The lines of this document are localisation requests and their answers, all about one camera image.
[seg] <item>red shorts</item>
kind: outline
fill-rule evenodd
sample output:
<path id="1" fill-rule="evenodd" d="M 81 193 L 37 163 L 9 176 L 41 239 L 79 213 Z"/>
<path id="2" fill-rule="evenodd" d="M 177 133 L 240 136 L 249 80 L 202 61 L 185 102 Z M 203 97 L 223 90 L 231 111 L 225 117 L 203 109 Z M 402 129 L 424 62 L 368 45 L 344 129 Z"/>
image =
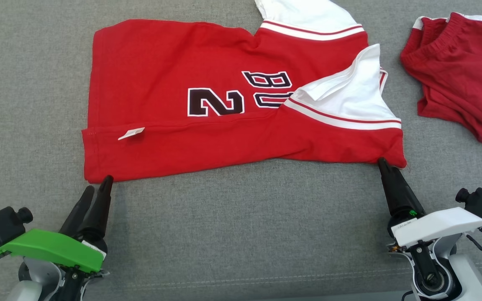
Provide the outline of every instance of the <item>red shorts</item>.
<path id="1" fill-rule="evenodd" d="M 400 58 L 423 86 L 418 114 L 459 122 L 482 142 L 482 16 L 417 19 Z"/>

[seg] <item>gray cloth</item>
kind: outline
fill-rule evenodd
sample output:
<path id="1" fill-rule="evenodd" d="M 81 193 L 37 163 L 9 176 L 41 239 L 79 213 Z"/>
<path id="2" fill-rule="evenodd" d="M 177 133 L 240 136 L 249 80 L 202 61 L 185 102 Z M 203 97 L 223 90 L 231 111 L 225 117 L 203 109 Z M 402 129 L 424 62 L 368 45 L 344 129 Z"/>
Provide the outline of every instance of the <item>gray cloth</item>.
<path id="1" fill-rule="evenodd" d="M 398 55 L 420 15 L 482 15 L 482 0 L 336 0 L 381 44 L 383 98 L 403 120 L 403 175 L 426 210 L 482 187 L 482 144 L 462 126 L 417 116 L 421 89 Z M 130 18 L 209 21 L 255 32 L 252 0 L 0 1 L 0 209 L 30 208 L 28 227 L 56 231 L 87 183 L 92 36 Z M 390 259 L 376 166 L 268 160 L 115 184 L 95 301 L 228 301 L 405 290 Z M 474 235 L 482 243 L 482 235 Z M 459 243 L 482 272 L 482 253 Z M 0 300 L 19 258 L 0 260 Z"/>

